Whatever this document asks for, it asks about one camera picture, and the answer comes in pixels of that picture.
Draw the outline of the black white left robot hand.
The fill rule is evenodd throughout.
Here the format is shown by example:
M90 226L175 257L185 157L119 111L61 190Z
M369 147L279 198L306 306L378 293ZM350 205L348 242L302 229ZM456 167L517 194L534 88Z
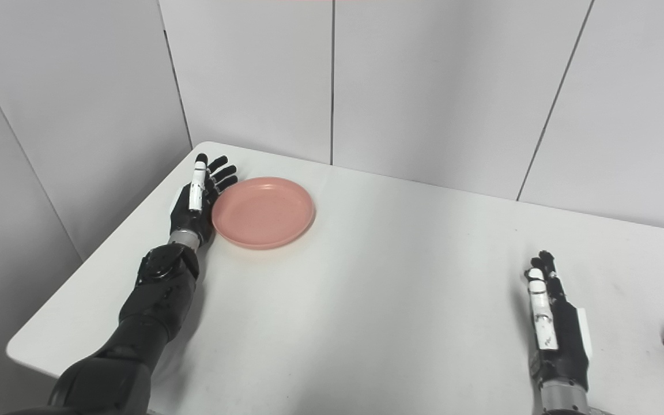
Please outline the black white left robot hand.
M213 236L213 206L229 187L238 182L237 167L226 155L210 160L200 153L193 163L189 183L182 187L169 220L169 242L197 249Z

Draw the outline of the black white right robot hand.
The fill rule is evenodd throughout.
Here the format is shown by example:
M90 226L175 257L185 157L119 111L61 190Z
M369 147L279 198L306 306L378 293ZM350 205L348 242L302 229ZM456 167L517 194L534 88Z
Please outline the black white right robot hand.
M579 310L569 302L554 256L541 250L525 271L537 349L530 374L538 384L563 380L588 391L588 355Z

